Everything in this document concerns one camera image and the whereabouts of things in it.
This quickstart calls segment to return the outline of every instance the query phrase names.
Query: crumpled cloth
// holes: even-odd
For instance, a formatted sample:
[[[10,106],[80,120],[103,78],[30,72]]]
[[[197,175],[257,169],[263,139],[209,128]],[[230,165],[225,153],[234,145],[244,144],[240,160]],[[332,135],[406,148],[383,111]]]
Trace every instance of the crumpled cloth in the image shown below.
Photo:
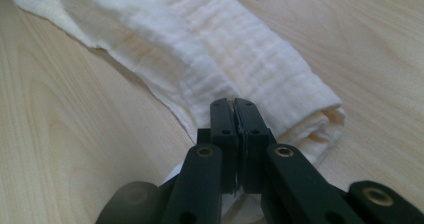
[[[253,101],[279,142],[318,163],[344,112],[299,53],[236,0],[14,0],[139,76],[195,140],[209,104]]]

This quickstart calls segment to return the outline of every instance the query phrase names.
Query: wooden table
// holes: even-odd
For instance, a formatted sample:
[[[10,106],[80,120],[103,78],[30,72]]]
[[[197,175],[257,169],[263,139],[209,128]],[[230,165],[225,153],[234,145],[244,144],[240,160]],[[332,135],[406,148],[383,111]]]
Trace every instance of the wooden table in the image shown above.
[[[424,0],[240,0],[344,101],[319,171],[384,183],[424,210]],[[0,223],[93,223],[132,180],[160,184],[193,145],[102,50],[0,0]]]

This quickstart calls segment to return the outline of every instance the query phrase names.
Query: folded cloth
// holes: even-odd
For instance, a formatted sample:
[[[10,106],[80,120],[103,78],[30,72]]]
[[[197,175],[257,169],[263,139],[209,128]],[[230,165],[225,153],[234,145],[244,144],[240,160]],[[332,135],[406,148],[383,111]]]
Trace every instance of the folded cloth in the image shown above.
[[[236,0],[14,0],[138,75],[195,140],[209,104],[256,103],[278,141],[318,163],[341,136],[340,99]]]

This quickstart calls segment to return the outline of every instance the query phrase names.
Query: white cloth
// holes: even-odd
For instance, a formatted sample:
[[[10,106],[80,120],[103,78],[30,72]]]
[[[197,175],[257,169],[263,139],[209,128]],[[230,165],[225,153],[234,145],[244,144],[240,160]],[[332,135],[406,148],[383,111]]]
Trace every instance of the white cloth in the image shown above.
[[[88,47],[106,49],[193,140],[209,126],[209,104],[223,97],[255,102],[278,140],[315,164],[341,136],[339,98],[235,0],[14,1]]]

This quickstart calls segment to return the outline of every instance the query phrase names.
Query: cloth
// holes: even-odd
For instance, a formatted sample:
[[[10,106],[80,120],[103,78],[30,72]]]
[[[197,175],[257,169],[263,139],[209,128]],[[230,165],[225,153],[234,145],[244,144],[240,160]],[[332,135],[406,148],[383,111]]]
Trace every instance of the cloth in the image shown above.
[[[299,53],[236,0],[14,0],[139,76],[195,140],[209,104],[253,101],[282,143],[314,164],[344,112]]]

